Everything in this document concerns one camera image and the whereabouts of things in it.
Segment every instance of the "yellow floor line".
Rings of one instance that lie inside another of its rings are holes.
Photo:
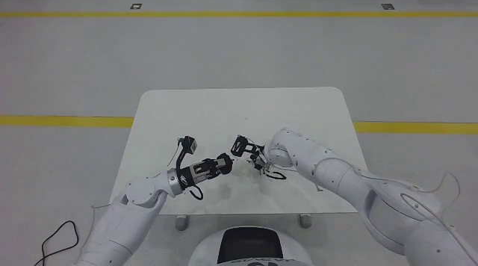
[[[478,11],[424,11],[424,12],[327,12],[327,11],[132,11],[132,12],[0,12],[0,18],[430,18],[478,17]]]
[[[133,117],[0,115],[0,126],[131,128]],[[357,133],[478,134],[478,123],[354,122]]]
[[[131,128],[133,117],[0,116],[0,126]]]
[[[354,122],[357,133],[478,134],[478,123]]]

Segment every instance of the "table leg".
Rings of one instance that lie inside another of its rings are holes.
[[[308,229],[312,226],[312,217],[310,214],[299,214],[299,225],[304,228]]]
[[[176,216],[176,229],[178,231],[184,231],[189,226],[189,216],[178,215]]]

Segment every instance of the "floor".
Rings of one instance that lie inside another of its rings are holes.
[[[477,11],[478,0],[0,0],[1,12]],[[477,122],[476,18],[0,18],[0,115],[133,117],[160,89],[340,88],[354,121]],[[0,265],[32,265],[62,222],[90,227],[108,201],[128,129],[0,126]],[[447,220],[478,247],[476,135],[359,134],[370,171],[425,188],[453,171],[462,195]],[[454,195],[445,185],[444,201]],[[316,265],[407,265],[357,214],[193,217],[177,232],[160,216],[128,265],[185,265],[218,229],[280,229]],[[48,250],[72,241],[61,232]],[[48,260],[70,265],[78,248]]]

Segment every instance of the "wire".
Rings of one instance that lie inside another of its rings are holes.
[[[179,149],[179,143],[178,143],[178,146],[176,147],[176,151],[174,152],[174,155],[171,157],[171,160],[170,162],[167,163],[166,165],[166,168],[171,164],[171,162],[173,162],[173,159],[176,157],[176,154],[178,153],[178,149]],[[156,176],[154,176],[153,178],[156,178],[157,176],[159,176],[161,174],[161,172],[159,172]]]
[[[87,244],[88,240],[90,240],[91,233],[93,232],[93,228],[95,227],[96,209],[108,207],[108,206],[110,206],[110,205],[111,205],[111,204],[99,205],[99,206],[91,205],[91,206],[90,206],[90,207],[92,208],[92,210],[93,210],[93,221],[91,222],[90,231],[88,232],[88,235],[87,235],[86,239],[84,240],[83,244],[82,244],[81,247],[80,247],[80,254],[79,254],[79,256],[78,256],[78,258],[76,259],[76,261],[75,261],[74,264],[77,264],[77,263],[78,263],[78,261],[79,261],[80,258],[81,258],[81,255],[83,255],[84,246]]]
[[[272,165],[273,167],[275,167],[276,169],[278,169],[278,170],[285,170],[285,171],[287,171],[287,172],[298,173],[298,171],[296,171],[296,170],[288,170],[288,169],[286,169],[286,168],[277,167],[275,164],[271,164],[271,165]]]
[[[199,191],[199,193],[201,194],[201,196],[198,197],[198,196],[195,195],[194,192],[192,192],[192,191],[189,191],[189,193],[190,193],[196,200],[203,200],[203,199],[204,199],[204,194],[202,193],[201,188],[199,188],[199,186],[197,186],[197,185],[193,185],[193,186],[191,186],[191,187],[195,187],[195,188]]]
[[[67,223],[71,223],[71,224],[73,225],[73,229],[75,230],[75,236],[76,236],[76,242],[75,242],[75,244],[73,244],[71,247],[65,247],[65,248],[63,248],[62,250],[57,250],[56,252],[49,253],[48,255],[45,256],[45,243],[46,243],[48,240],[50,240],[51,237],[55,236],[55,235],[58,233],[58,231],[60,231],[60,229],[63,228],[63,226],[66,225]],[[40,260],[38,260],[38,262],[35,263],[34,266],[37,266],[38,263],[40,263],[40,262],[42,262],[42,266],[45,266],[45,260],[46,260],[46,258],[48,258],[49,256],[56,255],[57,253],[61,253],[61,252],[65,251],[65,250],[69,250],[69,249],[75,247],[75,246],[78,244],[79,241],[80,241],[80,237],[78,236],[78,231],[77,231],[77,229],[76,229],[75,223],[74,223],[73,221],[71,221],[71,220],[65,221],[64,223],[61,224],[61,226],[58,227],[58,229],[57,229],[53,234],[51,234],[51,235],[50,235],[47,239],[45,239],[45,241],[42,243],[42,258],[41,258]]]
[[[421,205],[428,213],[430,213],[431,215],[433,215],[434,218],[436,218],[440,223],[441,225],[455,238],[456,242],[459,244],[460,247],[462,247],[463,251],[467,254],[468,258],[470,258],[471,261],[473,261],[473,263],[475,265],[478,265],[478,262],[473,258],[473,256],[468,252],[468,250],[466,249],[465,245],[463,245],[463,243],[458,239],[458,237],[456,236],[455,232],[452,231],[448,226],[447,224],[437,215],[435,214],[435,212],[432,211],[432,209],[428,208],[426,205],[424,205],[423,203],[419,202],[418,200],[416,200],[414,197],[412,196],[409,196],[408,194],[400,194],[400,197],[402,198],[402,200],[407,204],[409,205],[411,208],[413,208],[416,212],[418,212],[419,214],[421,214],[421,216],[425,217],[427,220],[430,220],[432,223],[435,223],[433,222],[433,220],[431,220],[430,218],[428,218],[425,214],[421,213],[420,211],[418,211],[409,201],[407,201],[404,197],[408,197],[409,199],[415,201],[418,205]]]
[[[355,165],[351,164],[350,162],[348,162],[347,160],[344,160],[342,158],[338,158],[338,157],[327,157],[327,158],[324,158],[322,160],[320,160],[316,165],[315,165],[315,168],[314,168],[314,173],[316,172],[317,168],[319,167],[320,164],[322,164],[322,162],[324,161],[327,161],[327,160],[339,160],[339,161],[342,161],[342,162],[345,162],[346,164],[348,164],[351,168],[353,168],[354,170],[357,170],[360,172],[360,176],[366,178],[366,179],[370,179],[370,180],[377,180],[377,181],[385,181],[385,182],[393,182],[393,183],[396,183],[398,185],[402,185],[403,187],[407,188],[407,189],[411,189],[412,187],[410,185],[407,185],[403,182],[400,182],[400,181],[397,181],[397,180],[393,180],[393,179],[386,179],[386,178],[374,178],[374,177],[370,177],[370,176],[366,176],[364,175],[363,173],[361,173],[361,169],[360,168],[357,168]],[[436,192],[437,190],[439,190],[441,188],[441,186],[443,185],[443,181],[445,179],[445,177],[447,175],[450,175],[452,176],[455,181],[456,181],[456,184],[458,185],[458,194],[457,196],[453,199],[453,201],[448,204],[446,207],[450,206],[451,204],[453,204],[453,202],[455,202],[455,200],[459,197],[460,193],[461,193],[461,187],[460,187],[460,183],[458,181],[458,179],[455,177],[455,175],[453,175],[452,173],[450,172],[446,172],[443,177],[441,177],[441,181],[440,181],[440,184],[438,184],[438,186],[435,188],[435,189],[432,189],[430,191],[427,191],[427,190],[423,190],[423,189],[417,189],[416,191],[421,193],[421,194],[433,194],[434,192]]]

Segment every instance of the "table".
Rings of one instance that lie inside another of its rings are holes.
[[[167,167],[177,138],[196,138],[197,150],[185,167],[205,158],[230,154],[238,134],[265,144],[288,127],[314,138],[340,157],[367,169],[340,90],[334,87],[151,90],[142,95],[122,157],[111,200],[135,177],[154,176]],[[185,192],[168,199],[161,214],[306,214],[355,212],[346,201],[297,173],[284,181],[259,176],[246,161],[232,172],[200,184],[204,200]]]

